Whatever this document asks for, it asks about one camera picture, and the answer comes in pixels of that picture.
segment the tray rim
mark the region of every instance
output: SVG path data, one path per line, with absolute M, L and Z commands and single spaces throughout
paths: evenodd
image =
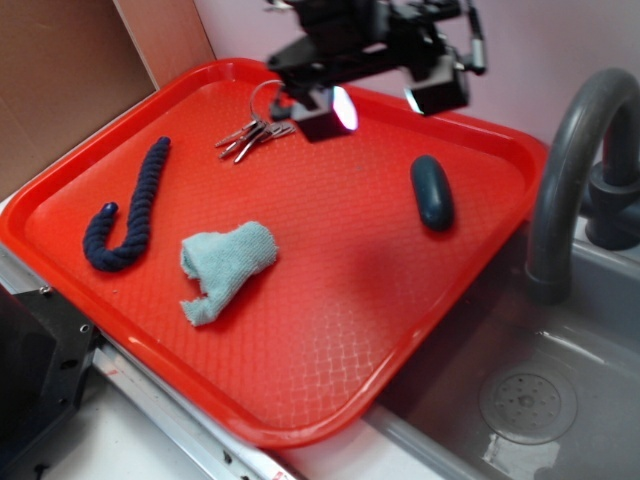
M 200 87 L 220 80 L 242 80 L 248 72 L 256 70 L 261 70 L 265 80 L 277 78 L 274 74 L 266 72 L 260 62 L 230 58 L 196 67 L 147 97 L 130 111 L 82 142 L 19 190 L 0 214 L 0 241 L 30 268 L 50 282 L 51 286 L 67 296 L 90 318 L 96 315 L 121 316 L 119 312 L 110 310 L 108 305 L 96 306 L 95 299 L 78 288 L 75 285 L 76 282 L 67 278 L 64 272 L 57 269 L 55 262 L 37 249 L 29 248 L 28 242 L 22 237 L 22 227 L 38 205 L 50 198 L 60 187 L 99 162 L 104 154 L 134 136 L 147 124 L 147 120 L 156 118 Z M 541 142 L 509 127 L 452 112 L 429 118 L 414 114 L 409 121 L 406 121 L 405 117 L 409 110 L 404 100 L 355 86 L 347 86 L 347 90 L 361 114 L 366 114 L 373 107 L 383 108 L 385 113 L 391 115 L 391 118 L 393 115 L 402 117 L 405 120 L 403 126 L 409 129 L 424 131 L 425 122 L 428 122 L 431 131 L 435 132 L 433 136 L 437 136 L 438 132 L 446 132 L 455 128 L 464 133 L 463 136 L 457 138 L 458 143 L 463 141 L 462 145 L 475 144 L 478 139 L 499 140 L 484 142 L 483 145 L 486 149 L 482 151 L 501 158 L 504 158 L 506 154 L 515 155 L 515 161 L 509 161 L 514 163 L 522 173 L 526 180 L 527 189 L 521 198 L 521 208 L 518 209 L 517 214 L 514 209 L 513 213 L 503 219 L 485 242 L 495 243 L 498 239 L 499 244 L 502 245 L 520 223 L 527 218 L 537 194 L 543 159 L 546 158 L 547 148 Z M 95 161 L 90 162 L 84 158 L 87 151 L 92 152 Z M 454 288 L 458 293 L 457 297 L 466 290 L 497 252 L 497 249 L 490 250 L 495 251 L 482 255 L 482 258 L 474 259 L 475 261 L 470 262 L 466 268 L 461 269 L 460 281 L 456 282 Z M 447 302 L 438 300 L 430 309 L 430 313 L 435 312 L 433 314 L 441 318 L 450 306 Z M 196 372 L 191 371 L 189 376 L 185 375 L 184 370 L 179 367 L 182 365 L 180 359 L 162 345 L 154 344 L 154 347 L 150 348 L 143 341 L 148 335 L 135 323 L 127 325 L 126 329 L 114 327 L 107 336 L 112 337 L 115 343 L 120 344 L 145 365 L 152 368 L 161 378 L 169 381 L 176 390 L 237 435 L 266 448 L 290 448 L 322 440 L 361 416 L 374 401 L 374 398 L 370 398 L 364 392 L 379 391 L 391 378 L 379 373 L 391 360 L 400 365 L 405 363 L 437 323 L 435 322 L 428 328 L 423 327 L 407 332 L 385 361 L 372 372 L 369 381 L 366 382 L 366 387 L 359 390 L 335 413 L 319 422 L 296 428 L 274 428 L 241 407 L 215 385 L 208 383 L 205 388 L 204 379 Z M 120 341 L 123 337 L 130 340 L 126 345 L 122 345 Z M 216 402 L 215 414 L 212 413 L 210 405 L 212 399 Z

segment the keys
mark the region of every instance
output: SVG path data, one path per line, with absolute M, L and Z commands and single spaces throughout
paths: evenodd
M 252 120 L 249 123 L 216 143 L 216 148 L 228 145 L 227 148 L 218 155 L 218 158 L 223 160 L 232 153 L 240 150 L 240 153 L 238 153 L 233 160 L 233 163 L 240 163 L 250 151 L 258 146 L 289 135 L 295 131 L 296 127 L 291 122 L 267 122 L 259 116 L 252 114 Z

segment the metal key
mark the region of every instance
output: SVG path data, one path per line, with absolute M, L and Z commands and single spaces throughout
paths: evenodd
M 273 134 L 271 133 L 271 131 L 269 130 L 269 127 L 267 127 L 265 130 L 263 130 L 262 132 L 260 132 L 258 135 L 256 135 L 255 137 L 253 137 L 246 145 L 245 147 L 242 149 L 242 151 L 238 154 L 238 156 L 236 158 L 233 159 L 233 163 L 240 163 L 242 161 L 242 159 L 245 157 L 245 155 L 249 152 L 249 150 L 251 150 L 256 143 L 260 142 L 260 143 L 264 143 L 267 140 L 269 140 L 270 138 L 273 137 Z
M 256 146 L 256 143 L 266 143 L 270 140 L 283 137 L 290 133 L 295 132 L 296 127 L 291 122 L 274 122 L 267 125 L 262 133 L 255 136 L 249 141 L 238 156 L 233 160 L 233 163 L 240 163 L 247 153 Z
M 232 142 L 234 139 L 236 139 L 237 137 L 242 135 L 247 130 L 250 130 L 251 128 L 255 127 L 257 125 L 258 121 L 259 120 L 257 118 L 254 118 L 249 123 L 247 123 L 244 127 L 242 127 L 240 130 L 236 130 L 232 134 L 227 135 L 222 140 L 220 140 L 218 143 L 216 143 L 216 148 L 221 147 L 222 145 L 226 145 L 227 143 Z
M 263 120 L 258 120 L 256 124 L 251 127 L 245 134 L 240 136 L 237 140 L 235 140 L 231 145 L 229 145 L 224 152 L 222 152 L 218 158 L 223 159 L 228 157 L 231 153 L 235 152 L 238 148 L 243 145 L 246 145 L 248 142 L 253 140 L 256 136 L 260 135 L 264 132 L 269 124 Z

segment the navy rope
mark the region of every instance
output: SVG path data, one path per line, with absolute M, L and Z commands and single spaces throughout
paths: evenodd
M 127 219 L 127 235 L 113 250 L 106 248 L 106 239 L 115 222 L 118 204 L 109 202 L 91 219 L 84 234 L 84 256 L 98 270 L 118 272 L 132 265 L 147 249 L 151 227 L 151 206 L 158 190 L 160 173 L 169 153 L 171 139 L 161 137 L 147 152 L 131 197 Z

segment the black bracket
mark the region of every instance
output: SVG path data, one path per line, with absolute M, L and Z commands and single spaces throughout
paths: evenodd
M 78 410 L 97 336 L 51 288 L 0 285 L 0 478 Z

